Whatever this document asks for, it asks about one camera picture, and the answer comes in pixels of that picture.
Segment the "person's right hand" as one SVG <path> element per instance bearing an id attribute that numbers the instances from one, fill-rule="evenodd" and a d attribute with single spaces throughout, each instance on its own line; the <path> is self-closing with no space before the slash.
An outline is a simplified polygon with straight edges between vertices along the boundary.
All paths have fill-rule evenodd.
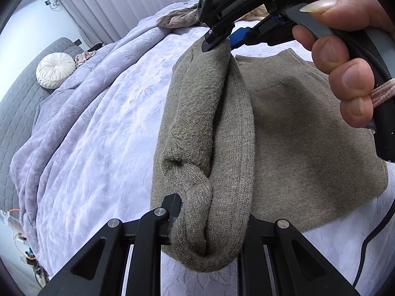
<path id="1" fill-rule="evenodd" d="M 334 29 L 377 27 L 394 36 L 394 24 L 378 0 L 319 0 L 301 11 Z M 331 91 L 341 101 L 339 108 L 345 122 L 354 128 L 366 127 L 374 112 L 370 98 L 374 74 L 368 62 L 351 59 L 347 46 L 337 36 L 317 39 L 302 25 L 293 28 L 293 36 L 312 53 L 315 66 L 329 76 Z"/>

